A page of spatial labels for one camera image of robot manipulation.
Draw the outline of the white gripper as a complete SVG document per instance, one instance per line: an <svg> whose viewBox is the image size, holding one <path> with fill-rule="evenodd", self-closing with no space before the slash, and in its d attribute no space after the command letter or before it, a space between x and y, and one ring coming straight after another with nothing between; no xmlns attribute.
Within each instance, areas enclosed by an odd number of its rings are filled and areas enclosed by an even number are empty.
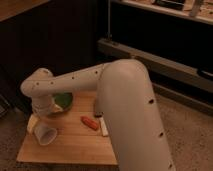
<svg viewBox="0 0 213 171"><path fill-rule="evenodd" d="M53 97L41 97L32 99L32 110L38 116L46 116L51 113L61 113L63 108L55 104ZM32 134L38 122L38 117L31 115L27 125L27 132Z"/></svg>

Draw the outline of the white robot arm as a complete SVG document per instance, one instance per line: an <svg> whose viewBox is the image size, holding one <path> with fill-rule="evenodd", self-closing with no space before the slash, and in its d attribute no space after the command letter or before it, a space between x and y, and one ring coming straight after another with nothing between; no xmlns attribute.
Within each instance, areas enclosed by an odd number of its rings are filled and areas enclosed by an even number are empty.
<svg viewBox="0 0 213 171"><path fill-rule="evenodd" d="M95 90L95 107L102 115L120 171L176 171L144 64L134 59L109 63L55 76L39 68L20 86L33 111L53 112L53 95Z"/></svg>

